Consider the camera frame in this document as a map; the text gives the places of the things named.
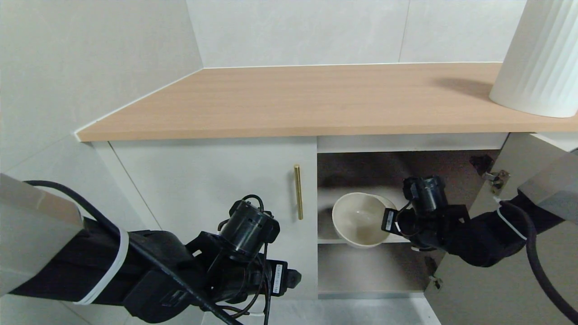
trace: wall tile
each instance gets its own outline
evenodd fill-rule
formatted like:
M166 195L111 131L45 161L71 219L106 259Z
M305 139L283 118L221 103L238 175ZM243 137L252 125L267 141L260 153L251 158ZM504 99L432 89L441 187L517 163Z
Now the wall tile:
M6 174L19 180L44 179L62 183L84 196L125 230L145 228L100 156L89 144L77 142L72 135L6 171Z
M2 170L202 68L182 1L2 2Z
M411 0L400 62L503 61L525 0Z
M409 0L187 0L205 68L397 62Z
M2 325L92 325L59 301L7 294L0 300Z
M269 320L275 325L440 325L428 301L422 297L310 301L273 298ZM263 317L244 316L240 321L245 325L261 325ZM205 313L202 325L221 323L213 314Z
M131 314L122 306L75 305L63 302L65 307L81 316L90 325L123 325Z

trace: gold door handle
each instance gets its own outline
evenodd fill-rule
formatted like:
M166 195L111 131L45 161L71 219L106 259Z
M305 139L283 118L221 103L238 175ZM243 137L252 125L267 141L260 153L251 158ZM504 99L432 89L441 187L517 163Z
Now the gold door handle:
M295 192L297 192L297 213L299 220L303 220L303 197L301 195L301 167L299 164L293 166L295 169Z

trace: white bowl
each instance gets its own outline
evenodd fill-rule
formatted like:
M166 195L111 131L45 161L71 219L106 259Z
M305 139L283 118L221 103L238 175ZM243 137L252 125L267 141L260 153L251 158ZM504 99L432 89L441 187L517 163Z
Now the white bowl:
M381 230L386 208L395 209L395 205L378 195L345 194L333 207L332 219L335 231L355 248L375 247L389 235Z

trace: white vase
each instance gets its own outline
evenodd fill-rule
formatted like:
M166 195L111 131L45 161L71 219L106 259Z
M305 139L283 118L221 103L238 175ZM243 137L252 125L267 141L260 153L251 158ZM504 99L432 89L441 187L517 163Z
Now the white vase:
M528 0L490 99L535 115L578 112L578 0Z

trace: black cable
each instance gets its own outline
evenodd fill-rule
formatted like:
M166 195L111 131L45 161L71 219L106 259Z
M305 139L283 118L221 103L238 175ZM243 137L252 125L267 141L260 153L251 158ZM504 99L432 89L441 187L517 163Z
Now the black cable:
M263 259L265 261L265 265L266 265L266 261L267 261L267 243L265 243L265 250L264 250L264 256ZM269 273L270 270L266 270L265 274L265 309L263 310L263 313L265 314L265 319L263 320L263 325L268 325L269 324L269 312L271 311L271 275Z
M262 266L263 266L263 274L265 274L265 261L262 261ZM261 277L261 283L259 283L259 288L257 289L257 292L255 293L255 295L253 296L253 299L251 300L251 302L243 309L240 309L237 311L236 314L231 315L233 318L239 318L243 315L246 315L245 313L249 311L249 309L251 309L251 307L253 307L253 305L255 304L255 302L257 301L257 298L259 297L259 294L261 293L261 289L263 288L263 282L265 282L265 279L263 277Z
M397 223L397 220L398 220L398 218L399 218L399 215L401 215L402 212L404 212L405 210L407 210L408 206L409 206L411 203L412 203L411 201L408 201L407 204L404 205L403 208L401 208L401 210L399 210L399 211L395 214L395 220L394 220L394 222ZM399 228L399 232L400 232L404 237L411 237L411 236L417 235L417 234L420 232L420 229L418 229L418 230L417 230L416 232L414 232L413 234L408 235L408 234L404 234L403 231L401 231L401 227L400 227L400 228Z
M249 312L243 312L240 308L229 306L229 305L217 305L217 306L221 309L225 309L228 311L234 311L236 313L242 313L241 316L250 314Z
M80 194L73 191L72 189L49 180L27 180L24 183L30 184L32 186L42 186L55 189L66 194L68 197L73 199L78 205L80 205L86 212L88 212L94 219L101 223L103 227L115 238L120 239L120 230L118 227L112 223L107 217L105 217L97 208L95 208L90 202L83 198ZM131 248L136 250L140 255L146 258L153 265L162 270L165 274L170 276L175 282L177 282L181 287L183 287L193 298L195 298L204 308L211 311L217 318L229 325L242 325L237 320L232 318L229 314L225 313L222 309L217 307L217 305L209 300L204 293L197 291L195 288L188 285L187 282L183 280L177 273L173 272L168 266L166 266L161 260L157 259L156 256L150 252L146 247L142 246L138 242L129 239L129 245Z
M245 200L247 200L248 198L253 198L253 199L257 200L257 201L259 202L259 210L260 210L261 212L264 211L265 208L263 207L263 200L261 200L260 197L258 197L258 196L255 195L255 194L249 194L249 195L246 195L244 198L242 198L242 200L245 201Z
M540 287L546 293L546 296L550 299L550 301L560 310L572 323L578 324L578 312L572 308L570 304L556 291L542 265L540 260L538 259L538 252L536 251L536 227L530 218L530 215L527 214L526 211L522 210L521 208L513 205L507 201L500 201L500 204L507 206L509 208L514 209L519 215L521 215L524 220L526 221L526 225L528 227L528 234L526 240L526 252L528 253L528 261L530 263L530 267L532 268L532 272L540 284Z

